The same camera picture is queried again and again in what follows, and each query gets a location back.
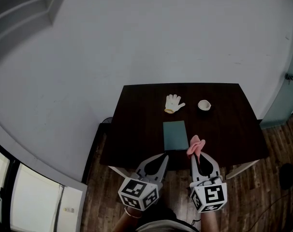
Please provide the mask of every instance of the table leg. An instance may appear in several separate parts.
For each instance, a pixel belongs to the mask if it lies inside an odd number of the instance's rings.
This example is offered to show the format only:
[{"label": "table leg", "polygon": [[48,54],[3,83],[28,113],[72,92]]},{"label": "table leg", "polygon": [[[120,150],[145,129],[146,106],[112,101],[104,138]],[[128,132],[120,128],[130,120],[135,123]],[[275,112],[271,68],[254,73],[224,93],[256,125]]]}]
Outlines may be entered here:
[{"label": "table leg", "polygon": [[108,167],[114,170],[115,172],[117,172],[120,176],[124,178],[131,176],[130,173],[127,172],[125,168],[118,168],[118,167],[112,167],[112,166],[108,166]]},{"label": "table leg", "polygon": [[232,170],[229,174],[226,175],[225,179],[231,179],[232,177],[235,177],[236,175],[240,174],[241,172],[248,169],[250,166],[253,166],[255,163],[257,163],[259,160],[243,163],[240,167]]}]

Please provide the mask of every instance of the cable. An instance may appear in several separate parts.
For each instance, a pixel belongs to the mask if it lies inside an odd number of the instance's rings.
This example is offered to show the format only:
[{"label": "cable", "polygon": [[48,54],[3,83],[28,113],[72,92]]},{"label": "cable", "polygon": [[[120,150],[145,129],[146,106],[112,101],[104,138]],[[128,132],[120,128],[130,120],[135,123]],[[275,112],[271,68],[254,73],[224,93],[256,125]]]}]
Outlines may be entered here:
[{"label": "cable", "polygon": [[199,222],[201,219],[199,220],[193,220],[193,222],[191,222],[191,226],[194,226],[195,222]]},{"label": "cable", "polygon": [[282,198],[288,196],[290,193],[291,193],[291,190],[290,190],[289,193],[287,193],[287,194],[281,196],[280,198],[278,198],[277,200],[275,200],[271,205],[269,205],[269,206],[267,207],[267,209],[265,209],[265,210],[263,211],[263,213],[260,214],[260,216],[258,217],[258,219],[256,220],[256,222],[254,222],[254,224],[252,225],[252,227],[251,227],[249,230],[247,230],[246,232],[251,231],[251,230],[254,228],[254,226],[256,225],[256,223],[258,223],[259,219],[261,219],[262,215],[265,214],[265,212],[266,212],[267,210],[269,210],[269,209],[270,209],[270,208],[271,208],[276,202],[278,202],[278,201],[281,200]]}]

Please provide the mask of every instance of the wooden floor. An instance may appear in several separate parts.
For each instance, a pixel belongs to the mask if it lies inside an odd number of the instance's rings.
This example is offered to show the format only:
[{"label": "wooden floor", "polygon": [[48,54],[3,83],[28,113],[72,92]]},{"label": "wooden floor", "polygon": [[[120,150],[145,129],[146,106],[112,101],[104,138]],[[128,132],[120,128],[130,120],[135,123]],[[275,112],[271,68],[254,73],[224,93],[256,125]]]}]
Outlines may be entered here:
[{"label": "wooden floor", "polygon": [[[293,228],[293,188],[281,190],[278,180],[280,167],[287,162],[293,164],[293,116],[286,125],[263,130],[263,133],[270,156],[226,181],[228,202],[217,211],[222,232],[246,232],[250,229],[252,232],[288,232]],[[104,142],[105,136],[97,147],[88,176],[82,232],[111,231],[124,211],[117,194],[123,177],[99,164]],[[232,168],[221,168],[222,176]],[[189,170],[169,171],[162,196],[177,218],[189,224],[198,217],[186,189],[190,182]]]}]

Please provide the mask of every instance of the bracelet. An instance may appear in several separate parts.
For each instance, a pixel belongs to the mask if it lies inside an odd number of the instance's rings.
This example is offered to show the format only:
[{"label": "bracelet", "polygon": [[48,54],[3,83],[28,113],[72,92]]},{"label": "bracelet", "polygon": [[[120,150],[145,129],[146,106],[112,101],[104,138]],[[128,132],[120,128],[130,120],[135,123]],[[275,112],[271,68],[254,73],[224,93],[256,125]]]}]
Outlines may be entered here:
[{"label": "bracelet", "polygon": [[129,214],[129,212],[127,211],[126,207],[124,208],[125,212],[127,213],[128,216],[132,217],[132,218],[135,218],[135,219],[139,219],[139,218],[142,218],[142,215],[140,217],[135,217],[131,214]]}]

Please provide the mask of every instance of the door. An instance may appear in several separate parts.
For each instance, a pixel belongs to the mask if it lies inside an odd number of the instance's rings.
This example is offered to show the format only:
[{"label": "door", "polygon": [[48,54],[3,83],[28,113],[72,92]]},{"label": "door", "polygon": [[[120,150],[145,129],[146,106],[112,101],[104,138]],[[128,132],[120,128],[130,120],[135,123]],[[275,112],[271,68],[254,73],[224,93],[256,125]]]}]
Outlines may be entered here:
[{"label": "door", "polygon": [[277,97],[272,103],[267,114],[260,123],[261,128],[269,128],[277,125],[284,124],[292,114],[293,111],[293,57],[290,63],[287,78],[284,80],[283,85],[278,92]]}]

